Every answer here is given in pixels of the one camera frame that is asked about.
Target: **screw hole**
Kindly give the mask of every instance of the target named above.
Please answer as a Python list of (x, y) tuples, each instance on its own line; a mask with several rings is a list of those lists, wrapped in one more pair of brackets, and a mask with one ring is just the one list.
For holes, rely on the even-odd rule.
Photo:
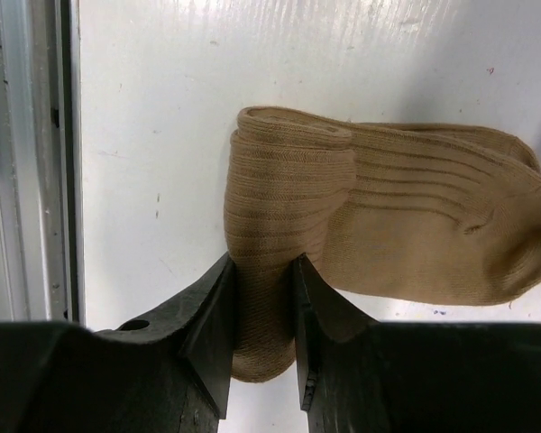
[(118, 328), (119, 331), (138, 331), (150, 325), (148, 320), (130, 320)]

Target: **white surface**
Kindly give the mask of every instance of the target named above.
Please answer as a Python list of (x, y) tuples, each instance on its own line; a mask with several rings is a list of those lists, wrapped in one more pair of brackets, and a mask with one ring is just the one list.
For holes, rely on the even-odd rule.
[[(185, 288), (225, 251), (234, 117), (290, 106), (354, 121), (484, 124), (541, 156), (541, 0), (81, 0), (87, 324)], [(346, 295), (376, 318), (541, 321), (511, 305)], [(221, 432), (303, 432), (295, 371), (233, 382)]]

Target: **brown fabric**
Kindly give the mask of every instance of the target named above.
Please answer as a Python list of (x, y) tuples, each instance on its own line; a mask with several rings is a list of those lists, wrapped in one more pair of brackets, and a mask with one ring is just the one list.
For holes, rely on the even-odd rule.
[(541, 281), (532, 152), (487, 128), (483, 147), (465, 128), (426, 128), (239, 114), (225, 194), (234, 377), (263, 382), (294, 360), (285, 271), (301, 253), (339, 289), (443, 305), (501, 303)]

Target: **scratch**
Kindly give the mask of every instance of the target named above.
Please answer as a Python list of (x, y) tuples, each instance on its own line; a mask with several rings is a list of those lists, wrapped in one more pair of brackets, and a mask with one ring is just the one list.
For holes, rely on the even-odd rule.
[(159, 257), (159, 260), (162, 262), (163, 265), (166, 266), (166, 269), (168, 269), (169, 272), (170, 272), (172, 275), (174, 275), (174, 272), (172, 271), (172, 269), (170, 268), (170, 266), (168, 266), (167, 263), (164, 262), (160, 257)]
[(120, 158), (121, 160), (128, 160), (128, 157), (119, 155), (118, 151), (116, 151), (115, 153), (109, 153), (109, 152), (105, 152), (105, 151), (98, 151), (98, 154), (102, 155), (102, 156), (114, 156), (115, 158)]

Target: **ribbed fabric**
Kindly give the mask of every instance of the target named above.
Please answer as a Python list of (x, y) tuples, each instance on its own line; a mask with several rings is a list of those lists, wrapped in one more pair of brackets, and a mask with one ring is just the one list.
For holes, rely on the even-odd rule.
[(540, 282), (536, 159), (510, 135), (477, 136), (244, 109), (225, 195), (234, 377), (263, 382), (294, 360), (286, 270), (301, 253), (339, 289), (443, 305), (501, 303)]

